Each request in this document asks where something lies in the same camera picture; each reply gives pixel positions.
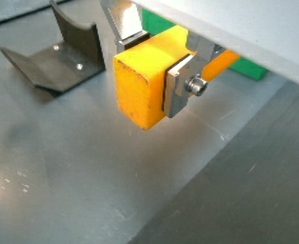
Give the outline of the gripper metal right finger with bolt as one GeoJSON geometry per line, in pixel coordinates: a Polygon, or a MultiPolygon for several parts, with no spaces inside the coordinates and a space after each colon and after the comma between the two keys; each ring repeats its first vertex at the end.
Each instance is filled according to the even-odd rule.
{"type": "Polygon", "coordinates": [[[163,112],[169,118],[184,109],[191,95],[201,96],[207,89],[203,79],[204,67],[223,54],[225,49],[193,32],[187,35],[187,54],[165,70],[163,112]]]}

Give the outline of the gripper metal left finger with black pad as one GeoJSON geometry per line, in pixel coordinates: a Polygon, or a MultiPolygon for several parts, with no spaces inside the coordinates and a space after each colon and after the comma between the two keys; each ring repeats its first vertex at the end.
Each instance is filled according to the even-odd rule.
{"type": "Polygon", "coordinates": [[[117,52],[149,39],[149,33],[143,29],[137,6],[131,0],[100,0],[100,6],[116,36],[117,52]]]}

